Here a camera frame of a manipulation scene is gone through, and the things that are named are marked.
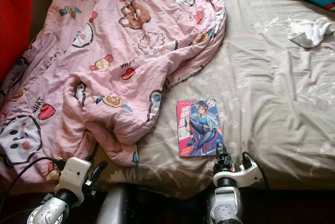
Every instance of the bed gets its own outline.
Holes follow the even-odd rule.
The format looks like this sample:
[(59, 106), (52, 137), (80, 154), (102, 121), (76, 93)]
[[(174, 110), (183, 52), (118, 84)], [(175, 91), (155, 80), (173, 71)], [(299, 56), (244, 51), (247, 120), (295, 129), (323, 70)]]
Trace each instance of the bed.
[(334, 13), (304, 0), (225, 3), (222, 44), (201, 71), (163, 92), (157, 123), (137, 143), (138, 165), (116, 165), (103, 148), (95, 150), (94, 164), (108, 161), (101, 190), (133, 183), (187, 198), (210, 185), (213, 158), (179, 158), (175, 109), (178, 100), (207, 98), (217, 102), (228, 152), (236, 162), (242, 151), (254, 154), (271, 188), (334, 189), (333, 35), (313, 49), (287, 38), (290, 19), (334, 22)]

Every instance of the red pillow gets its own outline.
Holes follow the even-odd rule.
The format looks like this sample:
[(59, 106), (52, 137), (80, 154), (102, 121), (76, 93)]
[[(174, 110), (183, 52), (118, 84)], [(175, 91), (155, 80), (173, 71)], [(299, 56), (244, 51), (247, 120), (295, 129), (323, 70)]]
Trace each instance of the red pillow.
[(0, 0), (0, 82), (28, 44), (32, 0)]

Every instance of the pink blanket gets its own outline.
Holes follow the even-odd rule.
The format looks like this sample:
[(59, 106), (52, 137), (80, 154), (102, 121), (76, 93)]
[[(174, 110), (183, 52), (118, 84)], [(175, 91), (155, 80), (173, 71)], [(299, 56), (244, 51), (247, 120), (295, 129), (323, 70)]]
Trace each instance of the pink blanket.
[[(86, 158), (96, 141), (136, 165), (163, 87), (210, 61), (225, 19), (224, 0), (53, 0), (0, 114), (2, 182), (42, 156)], [(50, 190), (51, 170), (40, 162), (23, 176), (40, 187), (16, 192)]]

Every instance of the book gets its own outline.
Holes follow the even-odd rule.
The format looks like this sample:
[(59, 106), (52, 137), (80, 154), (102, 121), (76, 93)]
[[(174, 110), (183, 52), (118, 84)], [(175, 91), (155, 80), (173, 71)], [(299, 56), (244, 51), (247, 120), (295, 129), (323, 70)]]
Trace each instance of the book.
[(211, 156), (224, 142), (214, 99), (177, 102), (179, 156)]

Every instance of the cable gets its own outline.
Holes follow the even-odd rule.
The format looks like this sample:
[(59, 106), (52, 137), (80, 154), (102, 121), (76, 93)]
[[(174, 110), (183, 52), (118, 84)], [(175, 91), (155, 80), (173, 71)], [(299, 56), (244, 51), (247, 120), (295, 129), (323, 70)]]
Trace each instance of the cable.
[(10, 191), (13, 189), (15, 183), (21, 178), (21, 176), (29, 169), (31, 168), (33, 165), (35, 165), (37, 162), (39, 162), (40, 160), (50, 160), (52, 161), (53, 163), (57, 163), (58, 161), (56, 159), (53, 159), (53, 158), (49, 158), (49, 157), (41, 157), (41, 158), (38, 158), (34, 161), (32, 161), (29, 165), (27, 165), (25, 168), (23, 168), (23, 170), (16, 176), (15, 180), (12, 181), (12, 183), (9, 185), (8, 187), (8, 190), (7, 192), (5, 193), (5, 196), (3, 198), (3, 200), (1, 201), (1, 204), (0, 204), (0, 216), (1, 216), (1, 211), (2, 211), (2, 208), (4, 206), (4, 203), (10, 193)]
[(19, 215), (19, 214), (23, 214), (23, 213), (25, 213), (25, 212), (32, 212), (32, 211), (34, 211), (36, 209), (36, 207), (34, 207), (34, 208), (28, 208), (28, 209), (26, 209), (26, 210), (22, 210), (22, 211), (19, 211), (19, 212), (16, 212), (16, 213), (14, 213), (14, 214), (12, 214), (12, 215), (9, 215), (9, 216), (7, 216), (5, 219), (3, 219), (2, 221), (0, 221), (0, 224), (4, 224), (4, 223), (6, 223), (7, 221), (9, 221), (10, 219), (12, 219), (14, 216), (16, 216), (16, 215)]
[[(247, 155), (249, 158), (251, 158), (253, 160), (253, 162), (256, 163), (256, 165), (258, 166), (259, 170), (261, 171), (261, 174), (263, 176), (263, 180), (264, 180), (264, 184), (266, 187), (266, 190), (269, 191), (270, 190), (270, 185), (269, 185), (269, 181), (267, 180), (267, 177), (265, 175), (264, 169), (261, 167), (260, 163), (257, 161), (257, 159), (255, 159), (249, 152), (242, 152), (242, 158), (245, 159), (245, 155)], [(267, 210), (266, 210), (266, 214), (265, 217), (262, 221), (263, 224), (268, 222), (268, 218), (269, 218), (269, 213), (270, 213), (270, 200), (269, 200), (269, 194), (267, 194)]]

